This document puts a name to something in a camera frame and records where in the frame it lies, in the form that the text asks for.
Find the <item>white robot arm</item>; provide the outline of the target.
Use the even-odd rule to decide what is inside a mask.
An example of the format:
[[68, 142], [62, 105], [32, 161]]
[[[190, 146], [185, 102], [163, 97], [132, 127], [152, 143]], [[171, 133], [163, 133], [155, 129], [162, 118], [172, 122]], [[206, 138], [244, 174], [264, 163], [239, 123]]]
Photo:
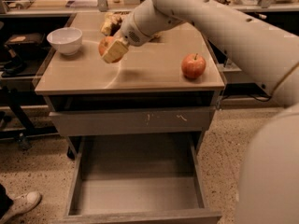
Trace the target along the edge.
[[284, 108], [248, 145], [235, 224], [299, 224], [299, 37], [213, 0], [146, 0], [124, 20], [103, 58], [112, 63], [183, 21]]

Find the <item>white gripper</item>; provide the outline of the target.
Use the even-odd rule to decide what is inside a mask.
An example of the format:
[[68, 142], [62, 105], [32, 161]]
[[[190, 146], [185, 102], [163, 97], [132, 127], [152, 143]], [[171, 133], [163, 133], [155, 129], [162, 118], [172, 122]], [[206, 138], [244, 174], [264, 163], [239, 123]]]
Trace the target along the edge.
[[140, 47], [161, 31], [180, 24], [180, 20], [159, 11], [152, 0], [145, 0], [123, 20], [121, 29], [113, 35], [114, 40], [101, 57], [106, 63], [116, 63], [128, 52], [129, 45]]

